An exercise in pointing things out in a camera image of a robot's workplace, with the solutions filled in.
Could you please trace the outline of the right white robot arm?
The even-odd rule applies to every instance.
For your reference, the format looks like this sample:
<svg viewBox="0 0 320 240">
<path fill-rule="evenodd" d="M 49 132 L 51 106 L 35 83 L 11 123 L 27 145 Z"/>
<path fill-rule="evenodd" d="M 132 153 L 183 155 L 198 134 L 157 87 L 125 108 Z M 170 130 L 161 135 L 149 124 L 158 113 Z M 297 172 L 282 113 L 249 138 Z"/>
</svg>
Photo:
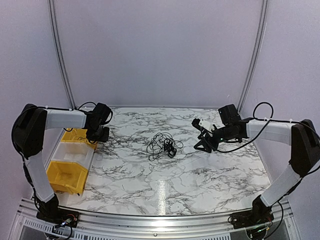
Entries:
<svg viewBox="0 0 320 240">
<path fill-rule="evenodd" d="M 267 209 L 292 193 L 306 176 L 315 172 L 313 167 L 320 160 L 320 136 L 309 119 L 277 120 L 272 116 L 262 119 L 255 115 L 241 118 L 234 104 L 219 108 L 218 113 L 223 124 L 220 128 L 202 118 L 192 121 L 192 126 L 200 132 L 194 149 L 217 152 L 219 144 L 240 143 L 243 139 L 250 143 L 257 139 L 268 140 L 291 147 L 288 166 L 253 201 L 253 209 L 247 214 L 252 224 L 258 224 L 267 216 Z"/>
</svg>

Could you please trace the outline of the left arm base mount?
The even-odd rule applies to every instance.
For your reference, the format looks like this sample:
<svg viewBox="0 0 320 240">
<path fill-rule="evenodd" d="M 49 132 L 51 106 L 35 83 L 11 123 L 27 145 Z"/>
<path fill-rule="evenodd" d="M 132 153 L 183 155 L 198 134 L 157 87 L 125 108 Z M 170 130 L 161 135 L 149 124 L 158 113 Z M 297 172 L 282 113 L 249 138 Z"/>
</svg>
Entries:
<svg viewBox="0 0 320 240">
<path fill-rule="evenodd" d="M 58 226 L 68 225 L 76 228 L 80 213 L 78 211 L 64 209 L 59 207 L 59 200 L 56 195 L 48 202 L 44 202 L 35 197 L 35 206 L 37 208 L 36 218 L 56 224 Z"/>
</svg>

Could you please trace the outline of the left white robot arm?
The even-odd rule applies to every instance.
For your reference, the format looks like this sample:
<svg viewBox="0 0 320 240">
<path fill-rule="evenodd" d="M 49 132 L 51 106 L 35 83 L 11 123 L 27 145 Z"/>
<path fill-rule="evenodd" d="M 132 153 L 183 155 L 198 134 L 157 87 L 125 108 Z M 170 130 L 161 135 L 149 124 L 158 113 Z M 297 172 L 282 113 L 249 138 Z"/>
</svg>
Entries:
<svg viewBox="0 0 320 240">
<path fill-rule="evenodd" d="M 26 177 L 36 199 L 47 204 L 55 199 L 43 163 L 45 131 L 50 129 L 84 129 L 91 142 L 106 142 L 110 129 L 107 124 L 113 111 L 104 103 L 97 103 L 92 110 L 66 109 L 36 106 L 28 103 L 15 120 L 11 129 L 11 141 L 22 157 Z"/>
</svg>

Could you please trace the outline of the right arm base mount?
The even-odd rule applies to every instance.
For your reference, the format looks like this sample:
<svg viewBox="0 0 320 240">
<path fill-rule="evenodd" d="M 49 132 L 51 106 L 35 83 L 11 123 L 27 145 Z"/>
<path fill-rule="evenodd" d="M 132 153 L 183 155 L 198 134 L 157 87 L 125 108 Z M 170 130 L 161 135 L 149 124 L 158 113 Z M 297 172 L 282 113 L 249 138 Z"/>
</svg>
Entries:
<svg viewBox="0 0 320 240">
<path fill-rule="evenodd" d="M 259 195 L 253 200 L 252 209 L 232 213 L 227 221 L 233 225 L 234 229 L 240 229 L 264 224 L 273 220 L 272 206 L 265 205 L 261 199 L 261 195 Z"/>
</svg>

